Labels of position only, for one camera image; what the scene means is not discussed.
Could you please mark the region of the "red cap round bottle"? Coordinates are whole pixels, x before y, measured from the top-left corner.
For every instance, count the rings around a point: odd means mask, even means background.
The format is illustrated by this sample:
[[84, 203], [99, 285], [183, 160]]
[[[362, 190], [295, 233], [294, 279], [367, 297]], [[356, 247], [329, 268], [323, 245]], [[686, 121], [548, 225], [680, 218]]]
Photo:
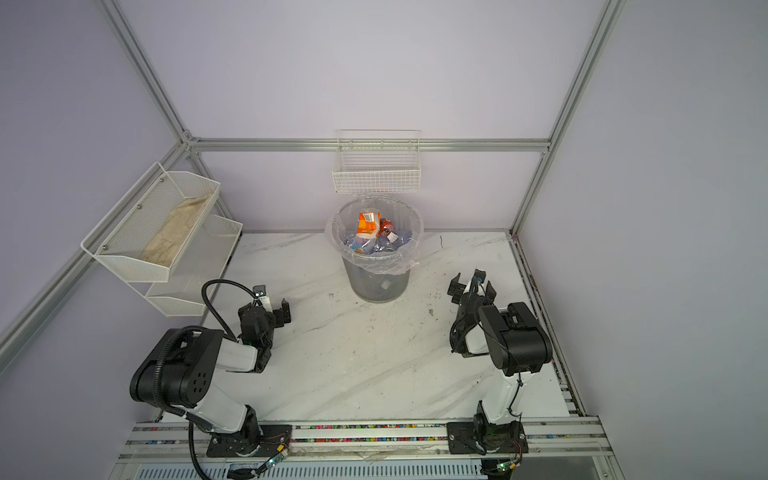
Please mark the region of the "red cap round bottle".
[[394, 224], [386, 218], [380, 220], [379, 237], [389, 237], [390, 235], [397, 236], [394, 229]]

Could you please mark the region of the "crushed bottle blue label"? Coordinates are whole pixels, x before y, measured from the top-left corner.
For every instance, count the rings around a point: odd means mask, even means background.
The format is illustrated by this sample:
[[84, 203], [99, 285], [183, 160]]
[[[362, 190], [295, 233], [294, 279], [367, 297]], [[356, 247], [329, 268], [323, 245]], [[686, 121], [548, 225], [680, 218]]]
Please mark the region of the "crushed bottle blue label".
[[353, 236], [347, 242], [347, 247], [354, 253], [361, 255], [388, 254], [399, 250], [410, 240], [411, 238], [408, 236], [400, 237], [395, 234], [375, 239]]

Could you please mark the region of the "orange label juice bottle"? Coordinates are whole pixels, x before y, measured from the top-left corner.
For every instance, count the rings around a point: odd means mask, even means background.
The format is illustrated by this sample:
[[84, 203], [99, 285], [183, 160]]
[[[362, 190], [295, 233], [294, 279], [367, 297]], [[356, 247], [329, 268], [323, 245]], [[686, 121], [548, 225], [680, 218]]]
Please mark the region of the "orange label juice bottle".
[[365, 240], [377, 238], [381, 229], [381, 220], [379, 210], [362, 211], [358, 216], [356, 236]]

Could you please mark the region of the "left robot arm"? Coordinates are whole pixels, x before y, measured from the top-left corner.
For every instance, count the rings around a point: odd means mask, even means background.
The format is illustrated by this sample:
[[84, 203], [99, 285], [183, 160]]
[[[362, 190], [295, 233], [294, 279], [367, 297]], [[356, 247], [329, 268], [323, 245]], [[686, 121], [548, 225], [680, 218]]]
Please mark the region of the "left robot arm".
[[274, 310], [264, 301], [258, 298], [238, 310], [241, 335], [236, 340], [201, 326], [168, 330], [133, 375], [131, 398], [185, 418], [207, 433], [259, 440], [262, 431], [254, 408], [229, 396], [214, 382], [214, 374], [265, 370], [274, 331], [292, 317], [287, 300]]

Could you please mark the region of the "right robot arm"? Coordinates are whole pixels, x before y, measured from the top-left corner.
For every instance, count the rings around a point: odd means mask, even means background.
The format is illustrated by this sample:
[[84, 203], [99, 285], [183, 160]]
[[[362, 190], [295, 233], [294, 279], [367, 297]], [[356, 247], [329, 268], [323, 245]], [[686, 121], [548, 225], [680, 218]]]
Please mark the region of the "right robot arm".
[[521, 445], [522, 403], [530, 382], [553, 361], [551, 339], [525, 303], [495, 304], [497, 292], [483, 270], [476, 270], [468, 283], [455, 276], [447, 295], [457, 306], [449, 331], [451, 352], [489, 357], [499, 374], [473, 415], [472, 448], [485, 454], [506, 441]]

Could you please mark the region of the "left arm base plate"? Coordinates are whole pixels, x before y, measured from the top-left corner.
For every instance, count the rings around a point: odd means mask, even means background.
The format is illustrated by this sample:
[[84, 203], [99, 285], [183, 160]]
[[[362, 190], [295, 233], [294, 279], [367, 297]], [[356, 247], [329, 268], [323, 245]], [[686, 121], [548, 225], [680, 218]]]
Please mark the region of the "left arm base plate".
[[260, 426], [256, 439], [248, 439], [243, 433], [213, 433], [206, 450], [208, 458], [264, 458], [287, 449], [293, 433], [289, 424], [268, 424]]

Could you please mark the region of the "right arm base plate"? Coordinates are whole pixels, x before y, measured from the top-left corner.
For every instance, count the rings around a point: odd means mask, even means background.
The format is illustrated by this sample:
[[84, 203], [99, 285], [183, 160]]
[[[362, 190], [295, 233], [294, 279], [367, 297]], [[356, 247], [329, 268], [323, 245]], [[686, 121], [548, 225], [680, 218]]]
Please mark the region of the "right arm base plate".
[[446, 429], [451, 454], [490, 455], [529, 452], [527, 434], [519, 421], [503, 425], [449, 422]]

